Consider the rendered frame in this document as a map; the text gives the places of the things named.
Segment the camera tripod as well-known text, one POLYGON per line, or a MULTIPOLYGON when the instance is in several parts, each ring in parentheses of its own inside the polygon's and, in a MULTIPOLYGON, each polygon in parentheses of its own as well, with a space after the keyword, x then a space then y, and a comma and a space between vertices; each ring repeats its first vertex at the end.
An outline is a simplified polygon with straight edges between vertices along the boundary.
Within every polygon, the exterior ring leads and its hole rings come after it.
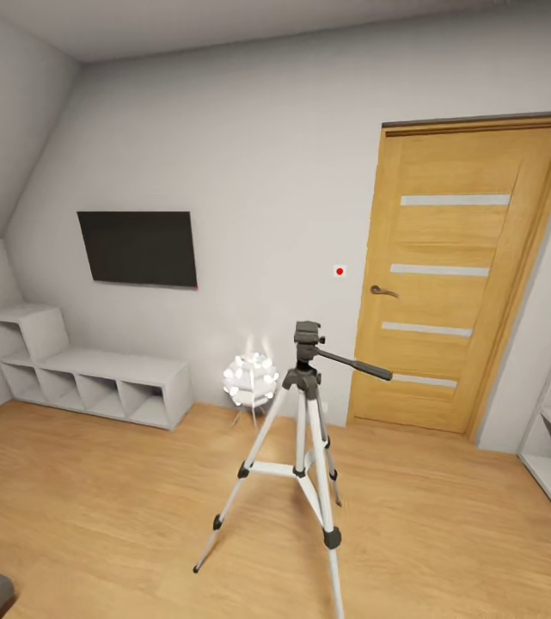
POLYGON ((319 354, 323 357, 327 357, 328 359, 339 361, 342 364, 350 365, 356 370, 363 371, 365 374, 381 378, 382 380, 388 380, 388 382, 392 380, 394 372, 374 365, 369 365, 361 361, 345 359, 320 350, 316 345, 318 345, 318 343, 325 344, 325 336, 320 337, 318 328, 321 328, 321 324, 317 322, 297 322, 296 332, 294 335, 294 341, 297 343, 297 367, 296 369, 288 370, 276 400, 269 411, 269 415, 267 415, 246 461, 242 462, 237 474, 238 480, 230 494, 230 497, 221 515, 216 515, 213 520, 214 531, 199 559, 198 564, 194 566, 193 571, 195 573, 198 572, 199 566, 201 565, 201 562, 204 559, 205 554, 217 533, 217 530, 219 530, 223 524, 224 517, 229 510, 230 504, 234 499, 239 486, 241 485, 243 479, 248 477, 249 472, 252 471, 255 473, 258 472, 270 475, 293 477, 296 481, 298 481, 322 527, 322 532, 324 535, 323 541, 328 547, 336 616, 337 619, 344 619, 340 592, 340 580, 335 553, 335 549, 340 546, 342 539, 339 527, 333 526, 328 491, 328 479, 323 453, 324 448, 328 460, 330 478, 334 484, 334 492, 337 500, 336 503, 341 506, 336 482, 338 475, 337 470, 334 469, 332 461, 330 452, 330 438, 327 433, 323 415, 324 411, 322 410, 320 392, 318 389, 318 385, 321 385, 321 373, 318 373, 316 368, 309 365, 309 361, 313 360, 314 356, 319 354), (290 466, 276 463, 255 462, 253 461, 254 457, 292 384, 297 386, 298 391, 296 465, 290 466), (306 426, 308 419, 310 420, 313 447, 305 456, 306 426), (316 493, 309 477, 306 474, 314 462, 320 495, 316 493))

